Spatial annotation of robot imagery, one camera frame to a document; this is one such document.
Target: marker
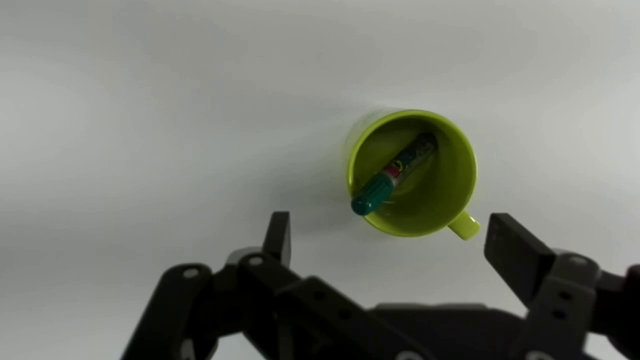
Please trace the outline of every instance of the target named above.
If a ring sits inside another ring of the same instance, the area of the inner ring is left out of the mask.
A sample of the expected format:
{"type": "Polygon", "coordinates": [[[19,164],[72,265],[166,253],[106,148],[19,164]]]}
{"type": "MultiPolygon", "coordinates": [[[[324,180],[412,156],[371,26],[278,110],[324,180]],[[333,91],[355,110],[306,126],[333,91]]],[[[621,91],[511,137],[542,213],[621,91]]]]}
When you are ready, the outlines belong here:
{"type": "Polygon", "coordinates": [[[437,153],[437,137],[427,132],[410,143],[396,158],[387,164],[366,187],[353,199],[353,210],[359,217],[377,213],[398,189],[398,185],[417,168],[419,162],[437,153]]]}

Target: white table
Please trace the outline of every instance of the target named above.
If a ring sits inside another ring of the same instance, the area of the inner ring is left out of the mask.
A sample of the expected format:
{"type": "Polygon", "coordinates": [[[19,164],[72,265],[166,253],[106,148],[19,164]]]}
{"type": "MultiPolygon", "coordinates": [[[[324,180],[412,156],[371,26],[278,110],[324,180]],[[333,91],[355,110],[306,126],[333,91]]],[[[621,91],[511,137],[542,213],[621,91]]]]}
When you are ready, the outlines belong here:
{"type": "MultiPolygon", "coordinates": [[[[0,4],[0,359],[118,359],[159,277],[259,245],[365,307],[524,308],[484,237],[350,215],[342,140],[377,109],[473,138],[470,210],[613,272],[640,260],[640,4],[34,0],[0,4]]],[[[593,339],[593,354],[621,359],[593,339]]],[[[228,360],[259,359],[244,340],[228,360]]]]}

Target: mug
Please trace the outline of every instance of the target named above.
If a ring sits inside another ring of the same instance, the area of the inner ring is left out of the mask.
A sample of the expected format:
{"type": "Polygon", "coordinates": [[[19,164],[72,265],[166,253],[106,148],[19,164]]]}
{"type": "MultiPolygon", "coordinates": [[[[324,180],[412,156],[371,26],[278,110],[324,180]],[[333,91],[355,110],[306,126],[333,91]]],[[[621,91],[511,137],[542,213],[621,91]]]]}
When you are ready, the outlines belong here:
{"type": "Polygon", "coordinates": [[[417,166],[391,201],[365,217],[392,237],[424,237],[445,226],[463,241],[480,224],[467,213],[477,187],[477,156],[470,140],[448,118],[428,110],[377,113],[363,118],[346,143],[346,187],[355,196],[419,134],[437,137],[437,154],[417,166]]]}

